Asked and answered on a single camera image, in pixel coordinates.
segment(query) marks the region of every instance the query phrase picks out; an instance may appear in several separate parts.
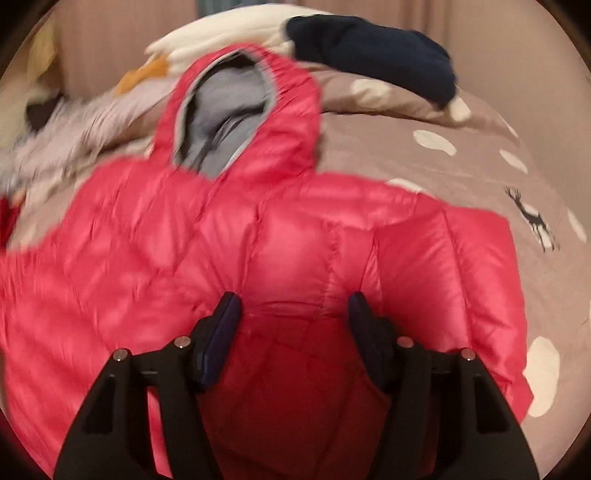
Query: black plastic clip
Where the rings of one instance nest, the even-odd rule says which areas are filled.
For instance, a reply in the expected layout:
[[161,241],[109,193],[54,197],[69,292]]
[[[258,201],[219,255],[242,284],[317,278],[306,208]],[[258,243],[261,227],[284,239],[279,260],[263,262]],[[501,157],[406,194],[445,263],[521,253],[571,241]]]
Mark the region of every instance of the black plastic clip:
[[219,379],[241,314],[239,297],[226,293],[189,336],[157,352],[115,351],[70,428],[55,480],[165,479],[154,465],[148,387],[157,389],[174,478],[222,480],[195,393]]
[[349,301],[349,322],[370,379],[392,396],[368,480],[419,478],[432,401],[439,438],[424,480],[539,480],[517,420],[473,351],[425,350],[375,317],[361,293]]

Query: red down jacket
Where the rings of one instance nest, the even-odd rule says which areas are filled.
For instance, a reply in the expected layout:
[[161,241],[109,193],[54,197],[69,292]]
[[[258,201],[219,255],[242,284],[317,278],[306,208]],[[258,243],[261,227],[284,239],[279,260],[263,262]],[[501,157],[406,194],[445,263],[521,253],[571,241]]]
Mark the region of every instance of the red down jacket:
[[[216,179],[174,167],[187,99],[246,52],[274,96]],[[179,81],[147,161],[97,170],[36,249],[0,260],[7,407],[46,472],[113,350],[160,349],[225,290],[244,315],[220,383],[202,399],[230,480],[362,479],[388,408],[346,322],[362,290],[424,346],[474,349],[519,420],[526,321],[505,219],[357,177],[314,172],[319,88],[254,46],[203,57]],[[156,401],[154,450],[168,474]]]

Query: jacket hood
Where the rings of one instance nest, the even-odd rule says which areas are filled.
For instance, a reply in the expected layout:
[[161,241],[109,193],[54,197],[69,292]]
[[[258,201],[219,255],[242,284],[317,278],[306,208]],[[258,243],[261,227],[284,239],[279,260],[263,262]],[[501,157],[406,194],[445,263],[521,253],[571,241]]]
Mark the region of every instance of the jacket hood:
[[[312,170],[319,97],[309,75],[289,60],[252,44],[225,48],[198,60],[180,79],[157,129],[152,160],[215,179],[241,154],[280,134],[301,140],[298,163],[291,166]],[[305,125],[297,121],[302,114]],[[294,148],[293,142],[275,146]]]

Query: white polka dot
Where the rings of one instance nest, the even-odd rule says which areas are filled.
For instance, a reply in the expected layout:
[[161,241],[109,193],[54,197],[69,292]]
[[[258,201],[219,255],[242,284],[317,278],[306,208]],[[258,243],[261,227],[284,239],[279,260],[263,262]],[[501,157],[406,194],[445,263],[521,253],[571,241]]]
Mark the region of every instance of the white polka dot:
[[515,129],[514,129],[512,126],[510,126],[510,125],[507,123],[507,120],[505,120],[503,117],[501,117],[501,120],[503,120],[503,123],[504,123],[504,124],[507,126],[507,128],[509,129],[509,132],[511,132],[511,134],[512,134],[514,137],[516,137],[516,138],[519,138],[519,135],[517,135],[517,132],[515,131]]
[[416,142],[425,148],[444,151],[450,157],[457,153],[457,148],[441,135],[437,135],[428,130],[415,130],[413,136]]
[[357,103],[369,110],[387,106],[392,87],[381,80],[359,79],[351,84],[351,94]]
[[425,190],[420,185],[417,185],[413,181],[410,181],[407,179],[392,179],[392,180],[388,180],[386,182],[386,184],[391,185],[393,187],[400,187],[404,190],[408,190],[409,192],[424,193],[424,194],[429,195],[431,197],[433,196],[433,195],[431,195],[431,193],[429,193],[427,190]]
[[560,378],[560,354],[550,340],[538,337],[533,341],[527,352],[527,367],[523,373],[534,394],[528,414],[541,417],[548,413],[554,403]]
[[587,232],[585,231],[584,226],[579,222],[579,219],[571,210],[568,210],[567,215],[569,217],[570,226],[573,228],[575,235],[579,240],[586,244]]
[[517,170],[521,170],[523,173],[527,173],[527,167],[525,164],[513,153],[508,152],[507,150],[499,150],[501,157],[509,164],[511,167],[516,168]]
[[472,111],[466,105],[466,102],[458,96],[454,97],[453,100],[449,102],[447,111],[452,117],[452,120],[457,123],[464,123],[472,116]]

